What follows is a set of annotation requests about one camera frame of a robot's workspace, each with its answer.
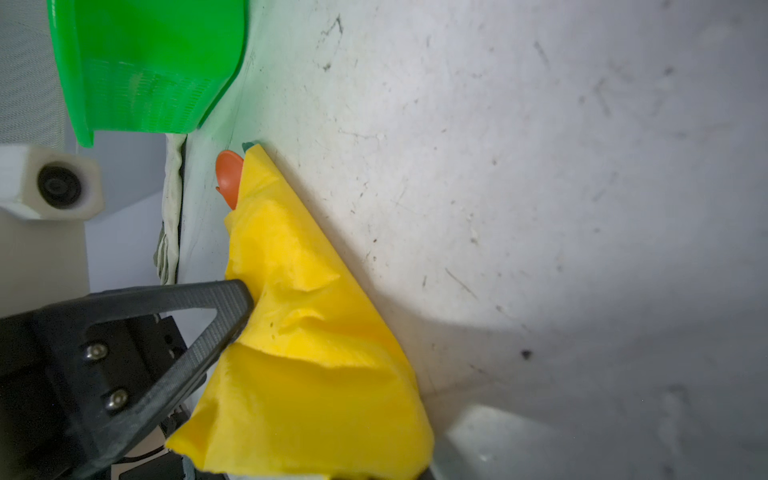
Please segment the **orange plastic spoon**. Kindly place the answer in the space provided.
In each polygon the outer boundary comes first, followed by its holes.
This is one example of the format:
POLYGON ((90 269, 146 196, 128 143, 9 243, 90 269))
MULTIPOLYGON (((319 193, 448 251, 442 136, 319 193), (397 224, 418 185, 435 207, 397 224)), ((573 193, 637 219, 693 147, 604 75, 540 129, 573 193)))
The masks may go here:
POLYGON ((231 150, 222 151, 216 158, 216 190, 232 210, 237 207, 243 166, 244 159, 231 150))

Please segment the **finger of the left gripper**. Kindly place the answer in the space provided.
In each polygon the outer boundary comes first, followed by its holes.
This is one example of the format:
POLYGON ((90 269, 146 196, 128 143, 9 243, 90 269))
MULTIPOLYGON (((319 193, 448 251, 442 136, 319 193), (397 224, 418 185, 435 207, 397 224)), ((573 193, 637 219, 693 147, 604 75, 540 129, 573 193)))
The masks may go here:
POLYGON ((105 479, 254 308, 239 280, 90 294, 1 321, 1 475, 105 479))

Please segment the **yellow paper napkin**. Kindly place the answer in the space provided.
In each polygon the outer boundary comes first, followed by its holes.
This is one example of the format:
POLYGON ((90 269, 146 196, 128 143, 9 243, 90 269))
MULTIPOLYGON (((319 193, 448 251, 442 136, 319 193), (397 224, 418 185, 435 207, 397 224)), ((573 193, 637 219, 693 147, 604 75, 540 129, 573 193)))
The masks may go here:
POLYGON ((434 434, 397 339, 260 146, 245 155, 226 276, 254 310, 167 442, 202 471, 415 479, 434 434))

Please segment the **green plastic basket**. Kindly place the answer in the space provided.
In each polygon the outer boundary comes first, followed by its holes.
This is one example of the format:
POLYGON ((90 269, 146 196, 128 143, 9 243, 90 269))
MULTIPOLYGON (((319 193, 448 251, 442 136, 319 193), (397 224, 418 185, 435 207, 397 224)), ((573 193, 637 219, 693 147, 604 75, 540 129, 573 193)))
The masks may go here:
POLYGON ((55 63, 74 135, 188 134, 235 77, 243 0, 50 1, 55 63))

